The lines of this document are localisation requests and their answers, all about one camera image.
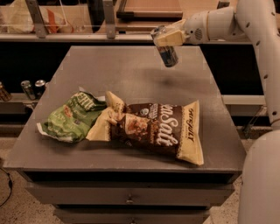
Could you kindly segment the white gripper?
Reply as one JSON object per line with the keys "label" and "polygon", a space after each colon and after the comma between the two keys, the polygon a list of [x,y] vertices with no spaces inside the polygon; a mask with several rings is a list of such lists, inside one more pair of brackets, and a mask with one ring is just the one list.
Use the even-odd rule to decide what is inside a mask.
{"label": "white gripper", "polygon": [[202,11],[193,14],[186,21],[181,19],[175,23],[168,24],[165,27],[168,32],[156,36],[154,39],[155,45],[160,47],[182,46],[185,42],[193,45],[208,42],[207,17],[208,12]]}

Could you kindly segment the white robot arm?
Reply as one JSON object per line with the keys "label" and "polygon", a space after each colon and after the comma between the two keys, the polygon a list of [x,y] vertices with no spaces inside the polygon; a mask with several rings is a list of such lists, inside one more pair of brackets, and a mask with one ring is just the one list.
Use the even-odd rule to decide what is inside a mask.
{"label": "white robot arm", "polygon": [[271,131],[258,137],[241,175],[238,224],[280,224],[280,35],[274,0],[238,0],[166,27],[156,46],[247,38],[253,46]]}

